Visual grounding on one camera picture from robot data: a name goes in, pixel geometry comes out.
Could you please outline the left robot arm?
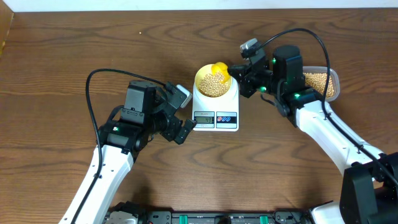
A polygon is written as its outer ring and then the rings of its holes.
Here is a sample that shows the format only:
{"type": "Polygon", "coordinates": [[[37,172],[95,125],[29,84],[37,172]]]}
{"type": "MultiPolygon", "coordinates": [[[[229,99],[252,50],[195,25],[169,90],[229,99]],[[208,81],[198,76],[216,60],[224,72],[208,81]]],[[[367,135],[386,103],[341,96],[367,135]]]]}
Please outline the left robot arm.
{"type": "Polygon", "coordinates": [[[102,223],[121,182],[155,134],[184,143],[196,122],[175,114],[191,99],[181,85],[131,81],[125,103],[99,128],[90,167],[61,223],[102,223]]]}

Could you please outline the yellow measuring scoop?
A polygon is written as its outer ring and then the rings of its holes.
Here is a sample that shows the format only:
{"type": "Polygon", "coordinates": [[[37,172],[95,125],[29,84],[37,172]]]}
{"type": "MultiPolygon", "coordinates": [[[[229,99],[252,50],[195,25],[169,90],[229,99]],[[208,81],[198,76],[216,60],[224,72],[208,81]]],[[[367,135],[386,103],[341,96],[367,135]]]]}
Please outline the yellow measuring scoop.
{"type": "Polygon", "coordinates": [[[213,75],[221,75],[222,79],[220,80],[220,83],[222,84],[226,83],[231,78],[228,73],[228,66],[223,62],[214,63],[211,66],[211,73],[213,75]]]}

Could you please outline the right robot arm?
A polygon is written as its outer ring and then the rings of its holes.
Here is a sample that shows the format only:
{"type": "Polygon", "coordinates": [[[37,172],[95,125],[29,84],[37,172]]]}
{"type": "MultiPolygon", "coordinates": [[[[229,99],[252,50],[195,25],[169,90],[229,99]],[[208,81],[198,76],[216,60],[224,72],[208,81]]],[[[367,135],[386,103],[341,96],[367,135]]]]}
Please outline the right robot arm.
{"type": "Polygon", "coordinates": [[[246,98],[256,91],[275,98],[279,113],[308,134],[343,175],[339,202],[310,209],[313,223],[397,223],[397,153],[385,154],[348,127],[306,85],[298,47],[284,45],[268,60],[256,39],[240,46],[245,65],[228,73],[246,98]]]}

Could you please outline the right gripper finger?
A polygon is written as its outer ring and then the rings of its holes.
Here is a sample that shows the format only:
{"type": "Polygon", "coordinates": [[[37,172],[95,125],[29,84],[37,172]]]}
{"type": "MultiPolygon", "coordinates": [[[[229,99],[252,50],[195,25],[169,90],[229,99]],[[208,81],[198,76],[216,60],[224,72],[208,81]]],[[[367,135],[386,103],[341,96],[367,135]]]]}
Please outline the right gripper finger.
{"type": "Polygon", "coordinates": [[[243,71],[240,70],[232,70],[229,71],[229,74],[237,81],[241,82],[244,80],[246,74],[243,71]]]}
{"type": "Polygon", "coordinates": [[[228,68],[228,73],[247,73],[250,68],[251,66],[248,64],[232,65],[228,68]]]}

